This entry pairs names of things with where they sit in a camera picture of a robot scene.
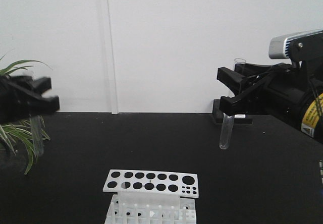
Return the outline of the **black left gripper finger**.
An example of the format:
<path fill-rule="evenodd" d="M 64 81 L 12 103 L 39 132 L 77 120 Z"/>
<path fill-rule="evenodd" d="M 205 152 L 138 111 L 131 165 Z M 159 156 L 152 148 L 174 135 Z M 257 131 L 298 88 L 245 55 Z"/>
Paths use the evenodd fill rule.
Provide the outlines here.
<path fill-rule="evenodd" d="M 50 115 L 60 109 L 58 96 L 24 97 L 15 104 L 15 112 L 19 116 Z"/>
<path fill-rule="evenodd" d="M 27 86 L 25 93 L 27 93 L 28 95 L 42 95 L 43 93 L 52 89 L 50 77 L 41 77 L 34 79 L 28 76 L 26 79 L 26 84 Z"/>

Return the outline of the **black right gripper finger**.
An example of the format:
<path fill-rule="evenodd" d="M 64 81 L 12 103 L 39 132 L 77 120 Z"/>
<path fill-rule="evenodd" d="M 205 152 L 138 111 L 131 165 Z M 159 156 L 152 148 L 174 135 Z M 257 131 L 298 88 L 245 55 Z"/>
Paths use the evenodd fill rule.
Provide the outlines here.
<path fill-rule="evenodd" d="M 226 67 L 218 68 L 217 80 L 226 85 L 234 95 L 238 95 L 268 74 L 279 70 L 280 66 L 277 65 L 236 63 L 233 70 Z"/>
<path fill-rule="evenodd" d="M 229 116 L 238 114 L 270 115 L 272 100 L 268 86 L 272 80 L 272 77 L 245 77 L 241 78 L 239 82 L 232 79 L 219 79 L 234 93 L 232 97 L 221 97 L 220 110 Z"/>

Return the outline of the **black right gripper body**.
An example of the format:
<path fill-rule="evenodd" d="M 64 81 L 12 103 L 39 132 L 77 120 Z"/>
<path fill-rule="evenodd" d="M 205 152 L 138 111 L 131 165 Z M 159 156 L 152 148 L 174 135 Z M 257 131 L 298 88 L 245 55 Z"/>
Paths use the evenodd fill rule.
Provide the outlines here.
<path fill-rule="evenodd" d="M 293 128 L 300 128 L 312 100 L 307 63 L 301 63 L 298 68 L 285 63 L 279 63 L 277 66 L 280 66 L 279 71 L 265 76 L 273 79 L 268 86 L 272 100 L 270 115 Z"/>

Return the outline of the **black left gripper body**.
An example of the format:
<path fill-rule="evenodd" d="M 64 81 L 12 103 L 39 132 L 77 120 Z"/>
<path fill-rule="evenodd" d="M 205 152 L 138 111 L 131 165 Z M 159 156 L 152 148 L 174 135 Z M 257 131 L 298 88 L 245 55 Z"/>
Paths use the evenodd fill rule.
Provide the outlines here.
<path fill-rule="evenodd" d="M 1 124 L 35 116 L 28 105 L 31 76 L 1 76 Z"/>

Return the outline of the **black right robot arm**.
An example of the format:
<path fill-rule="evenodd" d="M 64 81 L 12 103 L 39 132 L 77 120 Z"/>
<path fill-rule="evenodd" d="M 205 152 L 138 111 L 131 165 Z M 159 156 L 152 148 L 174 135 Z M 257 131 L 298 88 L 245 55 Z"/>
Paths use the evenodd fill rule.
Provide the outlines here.
<path fill-rule="evenodd" d="M 228 116 L 271 115 L 308 137 L 322 142 L 322 61 L 311 72 L 306 63 L 260 66 L 236 64 L 235 69 L 218 69 L 217 79 L 233 93 L 220 98 L 219 109 Z M 45 98 L 51 79 L 10 76 L 12 107 L 8 122 L 29 116 L 53 114 L 58 97 Z"/>

